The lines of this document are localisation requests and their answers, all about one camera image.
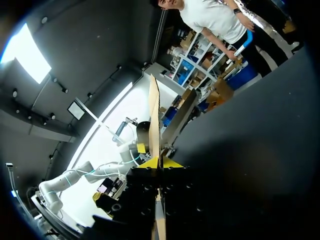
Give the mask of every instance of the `man's arm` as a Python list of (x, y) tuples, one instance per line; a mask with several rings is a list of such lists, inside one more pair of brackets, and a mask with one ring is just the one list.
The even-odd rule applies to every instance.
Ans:
[(203, 28), (203, 30), (201, 31), (201, 33), (210, 41), (212, 42), (214, 45), (216, 45), (222, 52), (224, 52), (229, 59), (235, 61), (237, 59), (237, 57), (235, 57), (235, 51), (232, 50), (228, 50), (225, 46), (225, 44), (219, 39), (217, 38), (215, 35), (213, 35), (213, 33), (208, 30), (206, 27)]
[[(224, 0), (224, 2), (229, 6), (229, 8), (231, 8), (231, 10), (239, 8), (234, 0)], [(237, 13), (235, 16), (239, 19), (240, 23), (245, 26), (246, 29), (254, 32), (255, 25), (247, 16), (245, 16), (242, 12)]]

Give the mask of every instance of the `white t-shirt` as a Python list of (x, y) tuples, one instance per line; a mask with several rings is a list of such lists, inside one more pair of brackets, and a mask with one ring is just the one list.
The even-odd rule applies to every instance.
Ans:
[(215, 36), (220, 36), (229, 44), (234, 44), (246, 32), (234, 12), (218, 0), (183, 0), (180, 11), (182, 20), (190, 28), (200, 33), (204, 27)]

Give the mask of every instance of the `black pants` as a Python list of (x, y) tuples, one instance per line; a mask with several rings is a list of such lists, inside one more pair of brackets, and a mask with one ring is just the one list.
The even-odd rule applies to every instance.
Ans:
[[(248, 35), (245, 33), (242, 38), (232, 44), (238, 49), (247, 40)], [(280, 66), (288, 60), (285, 52), (276, 44), (276, 42), (260, 27), (254, 26), (253, 41), (241, 53), (241, 55), (251, 64), (262, 77), (271, 72), (271, 69), (256, 46), (264, 50)]]

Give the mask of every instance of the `wristwatch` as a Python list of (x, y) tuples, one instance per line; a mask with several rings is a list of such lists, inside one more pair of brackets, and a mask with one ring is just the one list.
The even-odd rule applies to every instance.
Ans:
[(241, 13), (241, 10), (239, 8), (233, 9), (234, 14), (239, 14)]

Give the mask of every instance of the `gray wall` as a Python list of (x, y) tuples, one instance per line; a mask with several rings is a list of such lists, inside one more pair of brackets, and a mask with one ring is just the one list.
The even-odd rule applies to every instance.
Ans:
[[(158, 28), (157, 14), (154, 16), (153, 12), (148, 1), (56, 0), (48, 1), (27, 16), (33, 38), (52, 67), (50, 73), (69, 89), (65, 94), (57, 84), (48, 82), (33, 111), (39, 116), (54, 113), (56, 120), (48, 125), (57, 133), (68, 131), (77, 139), (74, 143), (59, 144), (49, 135), (43, 138), (22, 133), (21, 127), (14, 124), (0, 126), (0, 159), (17, 166), (17, 186), (22, 194), (43, 178), (59, 175), (92, 126), (89, 116), (77, 121), (67, 111), (75, 97), (85, 102), (87, 94), (102, 85), (86, 103), (99, 116), (129, 82), (140, 77), (137, 65), (150, 60), (153, 33)], [(48, 21), (42, 25), (43, 16)], [(118, 64), (123, 68), (106, 81)], [(1, 70), (0, 95), (8, 99), (13, 88), (17, 88), (17, 102), (29, 109), (45, 80), (36, 83), (16, 60), (7, 64), (5, 71)], [(73, 125), (71, 130), (67, 128), (69, 123)], [(57, 146), (58, 152), (50, 161), (49, 155)]]

